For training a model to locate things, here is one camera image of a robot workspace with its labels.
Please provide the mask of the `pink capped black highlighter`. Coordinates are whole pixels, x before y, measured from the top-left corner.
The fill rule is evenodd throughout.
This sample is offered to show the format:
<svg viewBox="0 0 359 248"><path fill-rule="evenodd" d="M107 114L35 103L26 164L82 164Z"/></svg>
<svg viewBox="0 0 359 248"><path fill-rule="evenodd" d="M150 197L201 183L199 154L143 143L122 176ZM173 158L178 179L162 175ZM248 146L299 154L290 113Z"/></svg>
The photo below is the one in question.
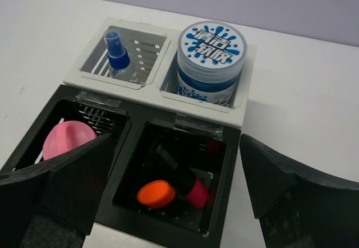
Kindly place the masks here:
<svg viewBox="0 0 359 248"><path fill-rule="evenodd" d="M209 191L190 168L180 163L162 144L155 143L149 151L151 159L160 168L170 183L194 207L202 209L209 199Z"/></svg>

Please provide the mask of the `white two-slot organizer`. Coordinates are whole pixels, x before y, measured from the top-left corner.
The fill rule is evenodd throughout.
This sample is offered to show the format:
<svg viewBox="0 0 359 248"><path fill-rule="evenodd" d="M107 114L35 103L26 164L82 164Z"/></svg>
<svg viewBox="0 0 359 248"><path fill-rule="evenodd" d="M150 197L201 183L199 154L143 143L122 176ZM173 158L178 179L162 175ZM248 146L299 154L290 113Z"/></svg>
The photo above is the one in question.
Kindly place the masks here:
<svg viewBox="0 0 359 248"><path fill-rule="evenodd" d="M122 44L136 69L138 84L111 77L103 38L108 29L119 30ZM185 116L242 127L257 48L247 44L245 62L229 104L221 106L203 102L177 94L177 47L184 29L178 31L108 18L65 76L64 83Z"/></svg>

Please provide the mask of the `pink capped tube of clips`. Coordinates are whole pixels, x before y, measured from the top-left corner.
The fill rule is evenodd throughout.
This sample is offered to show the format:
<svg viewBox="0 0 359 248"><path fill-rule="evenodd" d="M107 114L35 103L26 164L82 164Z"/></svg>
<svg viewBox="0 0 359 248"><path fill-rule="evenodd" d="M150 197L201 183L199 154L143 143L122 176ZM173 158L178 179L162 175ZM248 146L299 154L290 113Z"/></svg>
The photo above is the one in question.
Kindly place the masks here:
<svg viewBox="0 0 359 248"><path fill-rule="evenodd" d="M55 125L45 138L42 151L35 160L48 160L71 151L97 137L95 131L80 121L63 121Z"/></svg>

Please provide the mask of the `black two-slot organizer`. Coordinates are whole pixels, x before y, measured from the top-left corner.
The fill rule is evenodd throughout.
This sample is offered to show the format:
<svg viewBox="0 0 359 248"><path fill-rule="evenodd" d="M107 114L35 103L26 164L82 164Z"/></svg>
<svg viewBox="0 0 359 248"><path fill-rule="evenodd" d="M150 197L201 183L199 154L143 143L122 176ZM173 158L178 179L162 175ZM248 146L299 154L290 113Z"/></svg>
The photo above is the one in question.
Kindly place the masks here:
<svg viewBox="0 0 359 248"><path fill-rule="evenodd" d="M240 129L61 85L8 158L1 175L35 165L45 138L63 121L83 122L97 137L110 134L113 140L112 165L94 224L165 247L219 247ZM181 195L151 159L149 151L155 143L202 180L209 191L202 209ZM176 191L174 200L160 209L137 200L138 191L156 180L167 181Z"/></svg>

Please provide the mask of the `orange capped black highlighter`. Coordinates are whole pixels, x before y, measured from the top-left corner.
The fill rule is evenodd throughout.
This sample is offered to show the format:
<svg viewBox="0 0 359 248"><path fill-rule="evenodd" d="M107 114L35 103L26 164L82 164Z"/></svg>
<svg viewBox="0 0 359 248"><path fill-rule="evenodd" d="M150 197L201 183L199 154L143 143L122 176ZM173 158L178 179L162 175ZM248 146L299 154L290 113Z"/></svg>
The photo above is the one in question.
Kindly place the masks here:
<svg viewBox="0 0 359 248"><path fill-rule="evenodd" d="M176 197L175 189L164 180L156 180L143 186L137 193L140 204L160 209L170 204Z"/></svg>

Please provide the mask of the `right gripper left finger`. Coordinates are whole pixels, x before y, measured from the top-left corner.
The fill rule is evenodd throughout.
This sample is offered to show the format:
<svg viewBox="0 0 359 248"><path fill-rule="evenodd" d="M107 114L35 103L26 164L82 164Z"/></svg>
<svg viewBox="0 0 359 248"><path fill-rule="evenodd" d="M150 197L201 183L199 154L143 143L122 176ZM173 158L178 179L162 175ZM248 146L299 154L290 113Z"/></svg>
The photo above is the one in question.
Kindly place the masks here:
<svg viewBox="0 0 359 248"><path fill-rule="evenodd" d="M105 134L57 157L1 175L1 247L82 247L114 153Z"/></svg>

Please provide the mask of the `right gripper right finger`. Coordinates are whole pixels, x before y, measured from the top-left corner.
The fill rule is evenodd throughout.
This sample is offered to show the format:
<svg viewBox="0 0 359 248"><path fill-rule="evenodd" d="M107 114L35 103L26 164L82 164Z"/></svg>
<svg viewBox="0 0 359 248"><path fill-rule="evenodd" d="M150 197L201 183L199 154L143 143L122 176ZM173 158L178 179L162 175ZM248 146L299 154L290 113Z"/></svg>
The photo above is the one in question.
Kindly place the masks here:
<svg viewBox="0 0 359 248"><path fill-rule="evenodd" d="M309 167L246 134L240 153L266 247L358 247L358 182Z"/></svg>

